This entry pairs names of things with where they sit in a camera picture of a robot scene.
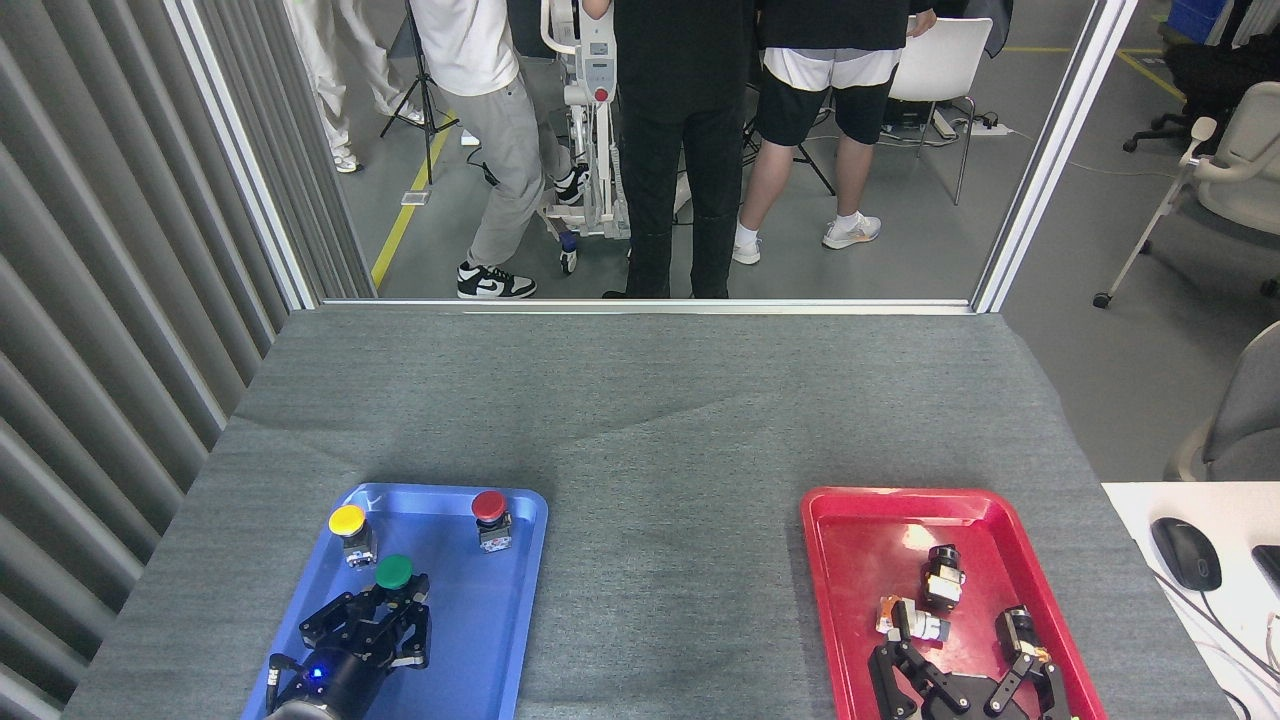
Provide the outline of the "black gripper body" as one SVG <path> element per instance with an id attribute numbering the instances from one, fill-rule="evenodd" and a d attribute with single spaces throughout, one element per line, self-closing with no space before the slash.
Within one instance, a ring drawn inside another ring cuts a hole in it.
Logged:
<path id="1" fill-rule="evenodd" d="M 268 660 L 268 719 L 364 719 L 389 669 L 342 648 L 319 648 L 298 664 Z"/>
<path id="2" fill-rule="evenodd" d="M 1001 700 L 1000 712 L 989 708 L 998 689 L 992 678 L 950 678 L 931 688 L 931 719 L 1020 719 L 1021 708 L 1012 700 Z"/>

